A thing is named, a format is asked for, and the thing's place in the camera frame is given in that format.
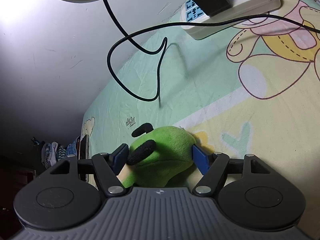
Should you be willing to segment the green plush toy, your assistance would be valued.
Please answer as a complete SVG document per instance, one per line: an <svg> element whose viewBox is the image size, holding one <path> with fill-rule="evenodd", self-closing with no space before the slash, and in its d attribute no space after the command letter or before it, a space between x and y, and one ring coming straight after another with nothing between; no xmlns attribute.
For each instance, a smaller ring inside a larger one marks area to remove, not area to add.
<svg viewBox="0 0 320 240"><path fill-rule="evenodd" d="M126 187L164 187L193 165L192 149L196 139L183 128L153 128L144 123L131 134L135 141L129 146L125 166L117 175Z"/></svg>

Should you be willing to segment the black smartphone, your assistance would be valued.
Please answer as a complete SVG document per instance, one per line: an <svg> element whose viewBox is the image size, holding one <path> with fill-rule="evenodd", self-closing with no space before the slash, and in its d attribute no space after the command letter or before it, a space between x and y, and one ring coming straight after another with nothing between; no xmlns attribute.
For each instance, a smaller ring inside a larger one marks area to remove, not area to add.
<svg viewBox="0 0 320 240"><path fill-rule="evenodd" d="M80 141L79 147L79 160L86 160L89 158L89 135L84 135L84 137ZM89 182L88 174L79 174L79 178L82 181Z"/></svg>

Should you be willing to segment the blue floral cloth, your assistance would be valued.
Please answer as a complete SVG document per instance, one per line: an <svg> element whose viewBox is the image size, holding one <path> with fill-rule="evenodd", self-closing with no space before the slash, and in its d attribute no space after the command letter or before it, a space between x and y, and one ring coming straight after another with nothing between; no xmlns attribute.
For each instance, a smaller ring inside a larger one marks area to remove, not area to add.
<svg viewBox="0 0 320 240"><path fill-rule="evenodd" d="M77 156L78 155L77 149L76 149L76 142L77 142L77 140L74 140L72 143L70 143L67 146L67 149L66 149L66 155L67 156L69 156L69 155Z"/></svg>

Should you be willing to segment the pile of folded clothes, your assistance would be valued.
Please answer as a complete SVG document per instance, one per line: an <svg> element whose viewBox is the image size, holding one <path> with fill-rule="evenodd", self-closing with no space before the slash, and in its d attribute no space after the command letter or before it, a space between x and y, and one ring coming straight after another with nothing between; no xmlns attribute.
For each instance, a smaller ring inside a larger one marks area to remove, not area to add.
<svg viewBox="0 0 320 240"><path fill-rule="evenodd" d="M36 165L48 169L66 156L66 149L58 142L39 141L32 137L32 155Z"/></svg>

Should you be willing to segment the cartoon print bed sheet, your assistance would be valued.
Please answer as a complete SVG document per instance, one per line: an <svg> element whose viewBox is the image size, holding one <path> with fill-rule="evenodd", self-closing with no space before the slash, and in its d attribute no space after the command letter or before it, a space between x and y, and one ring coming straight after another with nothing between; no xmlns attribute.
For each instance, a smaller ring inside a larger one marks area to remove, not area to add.
<svg viewBox="0 0 320 240"><path fill-rule="evenodd" d="M167 37L162 63L137 52L84 114L89 153L131 144L143 123L191 133L208 152L255 154L306 198L299 227L319 238L319 35L280 20L250 20L194 40L181 27L157 31L146 48Z"/></svg>

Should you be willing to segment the white power strip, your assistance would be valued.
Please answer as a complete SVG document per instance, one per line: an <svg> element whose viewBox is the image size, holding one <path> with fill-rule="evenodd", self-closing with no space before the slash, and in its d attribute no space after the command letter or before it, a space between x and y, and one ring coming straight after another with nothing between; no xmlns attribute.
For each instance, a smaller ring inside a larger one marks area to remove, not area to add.
<svg viewBox="0 0 320 240"><path fill-rule="evenodd" d="M215 16L206 15L193 1L187 0L181 8L180 21L191 23L224 22L248 15L266 14L281 6L280 0L229 0L231 7Z"/></svg>

